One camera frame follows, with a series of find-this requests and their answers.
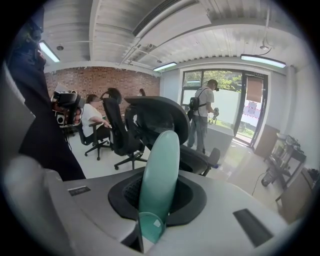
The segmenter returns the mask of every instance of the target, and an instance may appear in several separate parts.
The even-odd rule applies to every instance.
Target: teal object
[[[139,197],[139,212],[152,213],[164,224],[176,189],[179,159],[178,135],[171,130],[164,131],[157,138],[150,152]]]
[[[164,223],[151,212],[140,212],[139,218],[142,236],[155,244],[165,230]]]

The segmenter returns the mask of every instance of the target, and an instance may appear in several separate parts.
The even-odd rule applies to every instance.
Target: red brick wall
[[[160,95],[160,78],[131,70],[113,67],[80,67],[58,70],[45,74],[49,95],[51,96],[58,84],[77,91],[83,97],[95,94],[100,97],[108,88],[117,88],[122,94],[120,111],[124,114],[128,96],[138,96],[142,88],[147,96]],[[98,110],[105,116],[103,106]]]

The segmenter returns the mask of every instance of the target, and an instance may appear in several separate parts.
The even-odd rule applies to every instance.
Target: gray pants
[[[208,118],[194,115],[191,121],[190,134],[189,134],[187,146],[191,148],[194,145],[195,133],[196,133],[196,150],[201,153],[204,153],[207,129],[208,129]]]

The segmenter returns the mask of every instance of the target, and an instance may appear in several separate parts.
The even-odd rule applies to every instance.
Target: ceiling
[[[282,10],[264,0],[176,1],[134,36],[137,25],[161,2],[48,1],[42,38],[60,58],[59,63],[48,61],[49,70],[87,62],[148,73],[169,62],[265,54],[263,40],[272,48],[265,57],[297,68],[308,62],[299,31]]]

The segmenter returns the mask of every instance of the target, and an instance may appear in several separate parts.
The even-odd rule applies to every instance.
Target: black backpack
[[[202,92],[200,92],[200,94],[197,97],[191,97],[190,98],[190,103],[189,103],[189,109],[190,110],[187,113],[187,116],[188,116],[190,121],[192,120],[192,117],[194,116],[194,112],[198,111],[200,107],[205,106],[207,104],[207,103],[204,103],[204,104],[200,105],[200,100],[199,100],[200,95],[203,93],[203,91],[205,89],[209,89],[209,88],[204,88],[202,90]]]

